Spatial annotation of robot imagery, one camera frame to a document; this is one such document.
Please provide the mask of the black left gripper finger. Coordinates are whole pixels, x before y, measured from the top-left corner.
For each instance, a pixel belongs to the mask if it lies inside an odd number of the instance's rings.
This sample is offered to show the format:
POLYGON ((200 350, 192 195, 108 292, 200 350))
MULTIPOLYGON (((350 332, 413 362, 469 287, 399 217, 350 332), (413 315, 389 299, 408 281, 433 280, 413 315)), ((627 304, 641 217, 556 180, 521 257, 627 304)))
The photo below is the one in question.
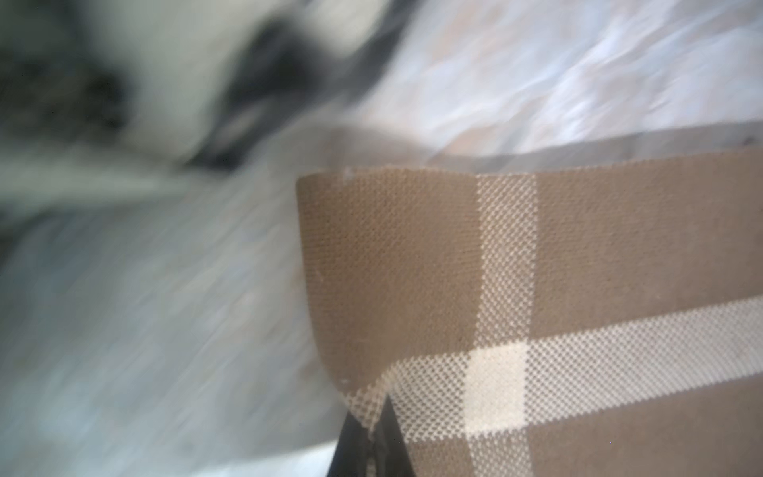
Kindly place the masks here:
POLYGON ((376 476, 415 477, 409 451, 391 397, 373 430, 365 429, 351 413, 343 423, 328 477, 366 477, 373 463, 376 476))

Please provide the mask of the beige plaid scarf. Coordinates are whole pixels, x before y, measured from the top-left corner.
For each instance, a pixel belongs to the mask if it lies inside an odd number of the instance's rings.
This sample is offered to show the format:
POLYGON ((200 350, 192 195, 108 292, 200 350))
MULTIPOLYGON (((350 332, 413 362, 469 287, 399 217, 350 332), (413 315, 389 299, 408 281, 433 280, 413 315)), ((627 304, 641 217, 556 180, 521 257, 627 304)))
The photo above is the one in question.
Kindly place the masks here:
POLYGON ((758 476, 762 153, 296 185, 319 355, 415 476, 758 476))

